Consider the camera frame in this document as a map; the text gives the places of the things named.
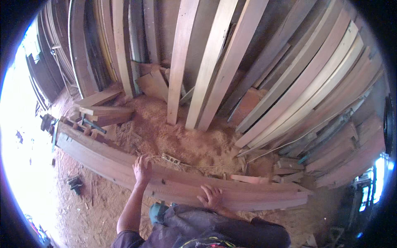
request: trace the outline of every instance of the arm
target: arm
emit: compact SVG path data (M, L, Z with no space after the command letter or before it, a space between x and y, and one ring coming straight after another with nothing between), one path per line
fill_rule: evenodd
M134 164L134 173L137 181L117 222L117 233L124 230L139 231L143 192L152 175L152 164L148 162L147 155L137 158Z
M222 189L217 187L212 187L210 185L201 185L201 188L204 190L207 195L207 199L202 196L197 196L197 198L201 201L205 208L211 209L219 215L231 218L238 219L241 221L246 221L241 218L237 214L233 213L226 207L222 206Z

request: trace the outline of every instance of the hand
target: hand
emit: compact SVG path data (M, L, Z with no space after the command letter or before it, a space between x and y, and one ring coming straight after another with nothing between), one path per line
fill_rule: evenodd
M212 187L210 185L201 185L207 195L207 199L202 196L197 196L200 202L205 208L211 209L214 212L221 211L224 207L222 206L222 189L217 187Z
M137 158L134 164L136 185L147 186L152 177L152 162L149 161L148 155L144 154Z

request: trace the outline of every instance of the dirt floor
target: dirt floor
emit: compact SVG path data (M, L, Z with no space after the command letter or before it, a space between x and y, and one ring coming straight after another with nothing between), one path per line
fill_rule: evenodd
M53 105L51 114L54 117L71 115L72 103L72 97L64 89ZM184 120L187 107L179 111L180 121L177 125L171 126L166 124L167 105L158 99L147 96L136 99L119 96L112 104L133 106L136 110L131 121L120 126L106 127L106 137L126 151L151 155L161 155L164 152L196 168L173 167L174 165L160 158L156 163L203 176L221 176L224 172L241 171L242 163L235 158L238 148L233 145L238 135L234 133L234 127L228 126L225 121L215 121L206 133L186 131ZM58 237L58 246L109 247L116 237L116 223L131 191L84 168L61 149L56 149L55 159L54 185L57 190L50 194L58 201L57 225L54 228L59 232L59 236L53 235ZM276 155L270 154L256 160L250 166L251 175L270 175L276 159ZM66 184L66 178L76 173L79 173L84 181L80 196L75 195ZM301 209L241 211L238 214L247 220L259 216L285 226L291 236L292 247L300 247L312 233L326 230L335 218L341 196L341 190L321 189L316 190ZM148 209L156 201L159 200L144 197L140 227L143 238L147 238L151 233Z

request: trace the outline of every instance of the person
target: person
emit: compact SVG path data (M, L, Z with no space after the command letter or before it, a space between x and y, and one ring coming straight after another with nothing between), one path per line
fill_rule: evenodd
M134 164L135 187L117 222L113 248L173 247L289 247L290 237L283 226L259 218L251 222L222 205L222 189L202 185L206 198L197 196L203 208L182 204L171 207L154 204L150 208L153 229L147 240L139 235L143 192L152 175L147 155Z

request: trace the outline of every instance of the shirt sleeve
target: shirt sleeve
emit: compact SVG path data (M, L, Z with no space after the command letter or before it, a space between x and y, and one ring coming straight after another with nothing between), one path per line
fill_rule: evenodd
M138 248L145 240L138 232L125 230L120 232L112 244L112 248Z

